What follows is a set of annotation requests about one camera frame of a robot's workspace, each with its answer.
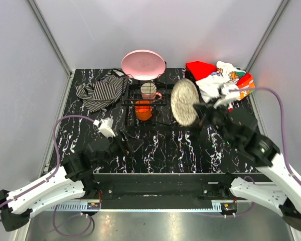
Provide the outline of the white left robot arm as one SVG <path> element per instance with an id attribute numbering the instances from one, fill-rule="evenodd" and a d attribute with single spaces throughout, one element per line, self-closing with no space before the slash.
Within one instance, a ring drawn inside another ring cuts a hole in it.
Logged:
<path id="1" fill-rule="evenodd" d="M 94 170 L 115 157 L 134 154 L 143 140 L 120 130 L 114 137 L 99 137 L 56 165 L 49 173 L 15 191 L 0 190 L 0 216 L 5 231 L 26 225 L 57 204 L 98 194 Z"/>

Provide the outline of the orange plastic cup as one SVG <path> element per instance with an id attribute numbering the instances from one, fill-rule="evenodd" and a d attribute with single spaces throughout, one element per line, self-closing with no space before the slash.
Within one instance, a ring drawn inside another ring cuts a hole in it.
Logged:
<path id="1" fill-rule="evenodd" d="M 138 120 L 147 121 L 152 117 L 153 108 L 149 100 L 138 100 L 134 108 Z"/>

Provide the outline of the pink ceramic mug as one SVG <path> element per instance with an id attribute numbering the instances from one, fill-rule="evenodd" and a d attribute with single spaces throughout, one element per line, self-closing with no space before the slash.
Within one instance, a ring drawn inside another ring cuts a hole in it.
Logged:
<path id="1" fill-rule="evenodd" d="M 140 88 L 140 91 L 142 98 L 144 100 L 148 100 L 150 103 L 162 99 L 162 94 L 157 91 L 156 85 L 152 82 L 143 84 Z"/>

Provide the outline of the pink round plate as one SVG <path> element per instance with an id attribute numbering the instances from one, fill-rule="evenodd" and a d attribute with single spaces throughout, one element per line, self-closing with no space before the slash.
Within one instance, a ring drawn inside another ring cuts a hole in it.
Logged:
<path id="1" fill-rule="evenodd" d="M 160 77 L 166 69 L 164 59 L 151 50 L 135 50 L 128 53 L 121 62 L 123 72 L 129 77 L 149 81 Z"/>

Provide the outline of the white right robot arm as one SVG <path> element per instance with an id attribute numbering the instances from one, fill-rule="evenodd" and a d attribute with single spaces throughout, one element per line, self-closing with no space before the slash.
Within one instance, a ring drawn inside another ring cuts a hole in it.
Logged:
<path id="1" fill-rule="evenodd" d="M 279 147 L 257 130 L 256 118 L 246 110 L 228 112 L 224 107 L 198 103 L 193 108 L 203 124 L 214 127 L 241 157 L 252 162 L 256 169 L 280 188 L 281 193 L 249 183 L 239 176 L 226 173 L 218 182 L 220 197 L 247 199 L 277 213 L 292 228 L 301 231 L 301 180 L 286 164 Z"/>

